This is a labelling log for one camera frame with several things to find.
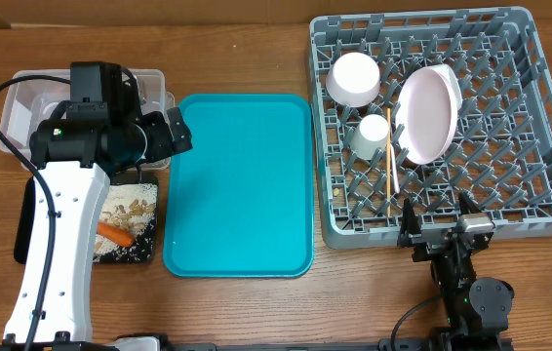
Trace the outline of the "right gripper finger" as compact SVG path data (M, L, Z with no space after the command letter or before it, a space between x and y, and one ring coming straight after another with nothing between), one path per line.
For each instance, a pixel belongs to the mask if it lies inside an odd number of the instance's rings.
M459 192L458 204L461 215L473 215L480 212L478 204L471 198L467 191Z
M402 222L400 226L401 235L419 235L421 233L420 224L417 215L414 212L414 206L410 198L404 200L402 208Z

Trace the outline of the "small white round cup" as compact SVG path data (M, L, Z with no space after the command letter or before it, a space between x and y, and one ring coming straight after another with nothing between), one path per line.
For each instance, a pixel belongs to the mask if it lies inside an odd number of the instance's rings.
M365 116L356 127L349 146L358 158L372 160L378 149L386 149L388 135L387 120L381 115L370 114Z

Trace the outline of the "large white plate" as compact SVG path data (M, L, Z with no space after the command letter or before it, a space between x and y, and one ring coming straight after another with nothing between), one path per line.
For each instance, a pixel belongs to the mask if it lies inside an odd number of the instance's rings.
M394 120L404 127L398 144L411 163L430 164L452 143L458 112L454 81L446 64L423 67L405 81Z

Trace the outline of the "orange carrot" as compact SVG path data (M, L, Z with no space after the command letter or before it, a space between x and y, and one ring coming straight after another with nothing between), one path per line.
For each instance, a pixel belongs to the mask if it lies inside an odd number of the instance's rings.
M134 243L134 237L129 231L104 222L98 224L97 232L120 247L128 248Z

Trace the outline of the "wooden chopstick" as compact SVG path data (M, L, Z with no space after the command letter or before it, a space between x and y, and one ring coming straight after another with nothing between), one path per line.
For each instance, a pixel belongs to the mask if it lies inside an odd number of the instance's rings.
M391 108L387 107L386 109L386 122L388 127L387 139L386 139L386 216L387 219L391 217L391 198L392 198L392 189L391 189L391 177L392 177L392 168L391 168Z

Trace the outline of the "small white bowl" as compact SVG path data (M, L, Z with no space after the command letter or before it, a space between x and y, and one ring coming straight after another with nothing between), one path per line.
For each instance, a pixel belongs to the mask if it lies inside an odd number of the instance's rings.
M459 81L458 81L458 78L457 78L455 72L447 64L441 64L440 65L440 72L443 75L445 75L446 78L449 80L449 82L452 86L452 89L453 89L453 94L454 94L455 101L456 101L456 107L457 107L458 110L460 110L461 107L462 107L463 97L462 97L461 88L459 86Z

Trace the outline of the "white bowl with food scraps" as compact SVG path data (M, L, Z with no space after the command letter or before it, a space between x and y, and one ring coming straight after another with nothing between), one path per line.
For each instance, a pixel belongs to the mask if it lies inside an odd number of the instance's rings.
M326 78L326 89L336 103L362 107L379 94L380 71L375 60L362 53L338 58Z

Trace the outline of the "white plastic fork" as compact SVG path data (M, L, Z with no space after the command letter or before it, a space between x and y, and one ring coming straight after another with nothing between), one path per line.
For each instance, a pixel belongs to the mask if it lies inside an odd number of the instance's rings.
M400 193L399 177L398 177L398 171L397 171L395 151L392 144L390 145L390 156L391 156L392 182L393 182L393 189L394 189L393 191L394 191L394 194L399 194Z

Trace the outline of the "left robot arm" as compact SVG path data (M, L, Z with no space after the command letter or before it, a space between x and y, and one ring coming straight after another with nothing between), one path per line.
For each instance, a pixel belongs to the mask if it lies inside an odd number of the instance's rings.
M0 93L22 82L0 84ZM99 216L118 173L192 148L178 108L144 114L138 80L126 67L78 61L69 98L39 123L22 154L31 172L34 215L20 292L0 350L100 350L93 341L90 289Z

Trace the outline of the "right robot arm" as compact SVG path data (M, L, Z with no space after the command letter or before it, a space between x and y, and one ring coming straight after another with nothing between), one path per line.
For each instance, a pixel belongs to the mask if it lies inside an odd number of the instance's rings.
M428 261L439 293L407 311L394 326L388 346L392 350L511 350L512 341L500 334L508 329L508 315L515 296L510 284L495 278L479 278L471 257L489 247L494 233L490 217L467 192L458 196L460 216L455 227L439 234L425 234L407 199L397 240L412 248L414 262ZM434 328L425 338L399 338L399 328L422 308L441 300L448 324Z

